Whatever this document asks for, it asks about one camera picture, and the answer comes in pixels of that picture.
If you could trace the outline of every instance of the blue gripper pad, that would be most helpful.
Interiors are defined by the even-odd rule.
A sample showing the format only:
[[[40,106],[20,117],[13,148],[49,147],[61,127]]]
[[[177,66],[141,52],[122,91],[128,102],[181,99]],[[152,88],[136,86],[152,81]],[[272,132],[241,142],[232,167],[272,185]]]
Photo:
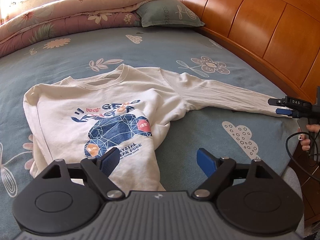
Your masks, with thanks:
[[[120,151],[118,148],[113,147],[106,152],[102,157],[97,159],[98,168],[108,177],[120,162]]]
[[[292,116],[292,111],[289,110],[289,109],[277,108],[277,109],[276,109],[276,114],[282,114],[282,115]]]
[[[207,177],[210,177],[218,168],[215,159],[218,160],[203,148],[197,151],[197,163]]]

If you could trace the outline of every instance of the black cable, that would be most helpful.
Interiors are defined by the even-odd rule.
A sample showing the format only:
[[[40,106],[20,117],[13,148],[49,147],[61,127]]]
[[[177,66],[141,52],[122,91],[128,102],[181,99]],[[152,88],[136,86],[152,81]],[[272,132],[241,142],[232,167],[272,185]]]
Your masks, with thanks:
[[[316,137],[315,137],[315,140],[313,141],[312,145],[310,146],[310,149],[312,149],[313,146],[315,145],[316,140],[317,140],[319,134],[320,134],[320,130],[318,131],[318,133],[317,133],[317,135],[316,135]],[[318,154],[318,152],[317,152],[317,154],[308,154],[309,157],[310,157],[310,156],[315,156],[315,155],[317,156],[317,159],[316,159],[316,163],[315,163],[315,164],[310,165],[310,162],[308,161],[308,164],[309,164],[310,167],[314,167],[314,166],[316,166],[316,165],[318,164],[319,154]]]
[[[304,172],[306,173],[310,178],[313,178],[314,180],[316,180],[317,182],[320,183],[320,179],[316,178],[315,176],[313,176],[312,174],[310,174],[309,172],[307,172],[292,156],[292,154],[290,153],[290,150],[289,150],[289,147],[288,147],[288,141],[293,137],[293,136],[296,136],[296,135],[299,135],[299,134],[306,134],[306,135],[309,135],[308,133],[306,132],[296,132],[292,135],[290,135],[287,140],[285,141],[285,149],[287,150],[287,153],[290,157],[290,159]],[[317,160],[318,160],[318,154],[319,154],[319,151],[318,151],[318,145],[316,144],[316,139],[312,137],[312,135],[309,135],[309,139],[312,139],[312,142],[313,144],[316,146],[316,150],[317,150]]]

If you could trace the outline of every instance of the sweatshirt sleeve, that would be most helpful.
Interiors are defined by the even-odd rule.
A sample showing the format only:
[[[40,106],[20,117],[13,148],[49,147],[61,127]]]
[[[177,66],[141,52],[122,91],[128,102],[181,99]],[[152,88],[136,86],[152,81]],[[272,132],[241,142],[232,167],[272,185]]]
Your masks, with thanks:
[[[42,133],[39,115],[38,115],[38,101],[41,93],[41,86],[43,84],[35,85],[30,88],[23,98],[23,109],[28,121],[30,130],[33,134],[33,157],[36,168],[30,170],[30,174],[35,177],[42,171],[49,163],[53,161],[48,146],[45,142]]]
[[[279,117],[276,114],[277,107],[268,104],[271,96],[216,80],[203,80],[188,73],[160,71],[165,81],[187,102],[189,110],[214,106]]]

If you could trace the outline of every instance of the blue pillowcase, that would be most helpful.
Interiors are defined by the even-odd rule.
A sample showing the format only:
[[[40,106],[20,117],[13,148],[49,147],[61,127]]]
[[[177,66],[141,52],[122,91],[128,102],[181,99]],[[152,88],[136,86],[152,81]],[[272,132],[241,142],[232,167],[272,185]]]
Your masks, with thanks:
[[[178,0],[155,0],[141,5],[137,10],[142,27],[160,25],[166,27],[203,26],[199,17]]]

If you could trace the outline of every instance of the human hand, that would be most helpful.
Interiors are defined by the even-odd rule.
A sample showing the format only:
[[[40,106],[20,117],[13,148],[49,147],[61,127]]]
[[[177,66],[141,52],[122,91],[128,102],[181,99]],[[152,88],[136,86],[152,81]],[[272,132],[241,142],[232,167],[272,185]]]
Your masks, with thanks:
[[[307,129],[310,132],[318,133],[319,130],[320,130],[320,125],[319,124],[311,124],[311,125],[307,124]],[[311,140],[310,139],[306,139],[306,135],[305,134],[300,135],[300,140],[301,140],[300,143],[302,145],[302,150],[303,151],[310,150],[310,142],[311,142]]]

